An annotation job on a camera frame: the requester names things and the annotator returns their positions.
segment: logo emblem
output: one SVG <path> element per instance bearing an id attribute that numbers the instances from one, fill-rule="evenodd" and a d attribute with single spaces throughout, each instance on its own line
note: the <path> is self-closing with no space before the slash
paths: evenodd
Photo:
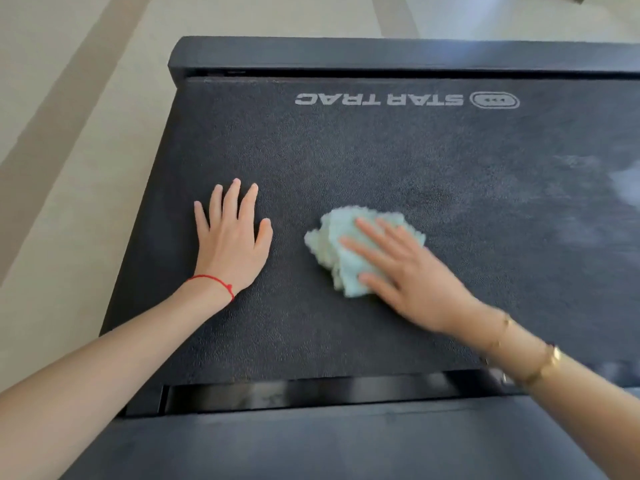
<path id="1" fill-rule="evenodd" d="M 480 91 L 469 96 L 471 104 L 482 109 L 516 109 L 520 100 L 509 93 Z"/>

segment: gold bracelet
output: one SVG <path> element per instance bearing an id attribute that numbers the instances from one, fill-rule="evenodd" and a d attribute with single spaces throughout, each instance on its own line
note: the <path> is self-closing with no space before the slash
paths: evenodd
<path id="1" fill-rule="evenodd" d="M 509 329 L 510 325 L 513 323 L 513 319 L 509 316 L 508 313 L 504 314 L 504 327 L 502 329 L 502 333 L 500 334 L 500 337 L 498 337 L 497 340 L 492 341 L 489 346 L 487 348 L 485 348 L 484 350 L 484 363 L 489 365 L 489 361 L 486 358 L 486 355 L 489 354 L 489 352 L 491 352 L 493 349 L 499 349 L 500 346 L 502 345 L 502 339 L 504 338 L 504 336 L 507 334 L 507 330 Z"/>
<path id="2" fill-rule="evenodd" d="M 555 369 L 560 363 L 560 359 L 562 359 L 562 352 L 560 352 L 560 349 L 553 344 L 549 344 L 547 348 L 549 350 L 549 354 L 544 364 L 540 366 L 539 370 L 535 371 L 520 383 L 523 387 L 531 387 L 539 380 L 544 379 L 549 375 L 549 372 Z"/>

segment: forearm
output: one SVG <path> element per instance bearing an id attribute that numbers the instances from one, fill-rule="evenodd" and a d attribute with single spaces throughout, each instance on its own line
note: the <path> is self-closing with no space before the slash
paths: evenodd
<path id="1" fill-rule="evenodd" d="M 476 350 L 484 351 L 503 333 L 500 346 L 489 351 L 488 359 L 509 377 L 522 382 L 540 370 L 548 358 L 548 347 L 516 323 L 504 329 L 503 317 L 498 310 L 487 311 L 481 315 L 478 326 L 469 327 L 461 338 Z M 567 356 L 528 392 L 610 478 L 638 478 L 637 398 Z"/>
<path id="2" fill-rule="evenodd" d="M 190 283 L 2 393 L 3 476 L 62 475 L 169 355 L 228 300 L 215 283 Z M 212 308 L 212 301 L 218 305 Z"/>

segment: cleaning cloth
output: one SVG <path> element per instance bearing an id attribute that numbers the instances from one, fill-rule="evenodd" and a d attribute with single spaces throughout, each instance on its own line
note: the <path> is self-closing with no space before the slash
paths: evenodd
<path id="1" fill-rule="evenodd" d="M 352 251 L 345 249 L 339 239 L 345 235 L 356 241 L 378 248 L 355 225 L 357 217 L 363 218 L 378 227 L 375 219 L 381 217 L 391 225 L 402 225 L 411 233 L 420 244 L 424 244 L 426 236 L 416 231 L 404 220 L 404 215 L 399 212 L 379 212 L 366 207 L 341 207 L 333 209 L 320 218 L 320 229 L 313 229 L 305 234 L 305 244 L 316 257 L 320 266 L 331 271 L 333 287 L 343 291 L 347 298 L 355 298 L 371 293 L 371 290 L 358 281 L 358 275 L 363 272 L 376 273 L 384 277 L 384 274 L 365 259 Z"/>

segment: beige tile floor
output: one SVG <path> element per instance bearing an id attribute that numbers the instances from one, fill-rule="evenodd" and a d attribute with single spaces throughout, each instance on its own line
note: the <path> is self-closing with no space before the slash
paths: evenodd
<path id="1" fill-rule="evenodd" d="M 181 36 L 640 42 L 639 11 L 640 0 L 0 0 L 0 162 L 9 155 L 0 185 L 12 179 L 10 192 L 0 188 L 0 217 L 9 216 L 0 225 L 0 390 L 97 336 L 173 98 L 166 62 Z M 95 95 L 89 111 L 60 101 L 74 77 Z M 37 118 L 55 118 L 60 131 L 38 133 Z M 48 140 L 58 133 L 72 140 Z M 23 145 L 30 153 L 16 152 L 28 138 L 38 139 Z M 18 171 L 11 158 L 44 170 Z M 11 232 L 17 220 L 24 232 Z"/>

